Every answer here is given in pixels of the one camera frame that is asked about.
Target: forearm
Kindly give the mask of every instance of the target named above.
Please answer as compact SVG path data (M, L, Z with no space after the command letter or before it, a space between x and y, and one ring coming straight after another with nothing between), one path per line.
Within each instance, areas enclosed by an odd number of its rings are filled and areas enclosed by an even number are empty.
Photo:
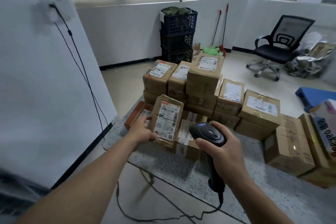
M243 180L236 182L230 188L252 224L293 223L250 177L244 177Z
M18 223L100 223L136 143L123 138L81 172L42 198Z

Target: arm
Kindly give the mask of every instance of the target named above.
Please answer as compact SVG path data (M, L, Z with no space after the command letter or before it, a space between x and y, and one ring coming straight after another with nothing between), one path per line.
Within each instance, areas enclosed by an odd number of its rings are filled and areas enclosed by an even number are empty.
M17 221L25 223L100 223L128 157L139 143L156 138L142 117L126 136L81 172L39 200Z
M196 140L196 143L200 150L205 151L213 158L216 171L230 187L251 223L293 223L247 173L239 139L222 124L215 121L211 124L223 133L227 139L226 144L217 147L200 138Z

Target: chrome chair base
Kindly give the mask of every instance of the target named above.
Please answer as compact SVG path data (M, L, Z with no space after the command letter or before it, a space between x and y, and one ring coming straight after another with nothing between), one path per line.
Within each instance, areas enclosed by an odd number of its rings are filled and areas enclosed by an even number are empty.
M273 73L275 73L276 77L274 79L274 81L279 81L280 79L280 74L279 74L279 70L280 70L280 66L279 65L271 65L271 60L268 60L267 62L265 61L259 61L259 62L255 62L255 63L250 63L247 64L246 67L250 67L250 66L261 66L260 70L258 71L258 73L254 74L254 77L259 77L259 75L261 75L266 69L270 69Z

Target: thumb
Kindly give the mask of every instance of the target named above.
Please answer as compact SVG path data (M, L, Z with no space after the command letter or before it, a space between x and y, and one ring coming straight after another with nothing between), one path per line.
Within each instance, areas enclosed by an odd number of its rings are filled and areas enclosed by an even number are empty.
M201 139L201 138L196 139L196 144L200 150L206 152L211 157L213 157L213 155L216 154L216 152L219 149L219 147L217 147L216 145L210 143L207 140Z

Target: blue pallet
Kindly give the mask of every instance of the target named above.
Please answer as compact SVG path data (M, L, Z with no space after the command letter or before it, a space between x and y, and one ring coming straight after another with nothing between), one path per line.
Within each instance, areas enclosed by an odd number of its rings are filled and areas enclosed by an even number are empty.
M336 92L328 90L318 90L308 87L300 87L295 92L295 95L297 95L302 101L305 112L309 112L310 109L318 106L326 99L336 100Z

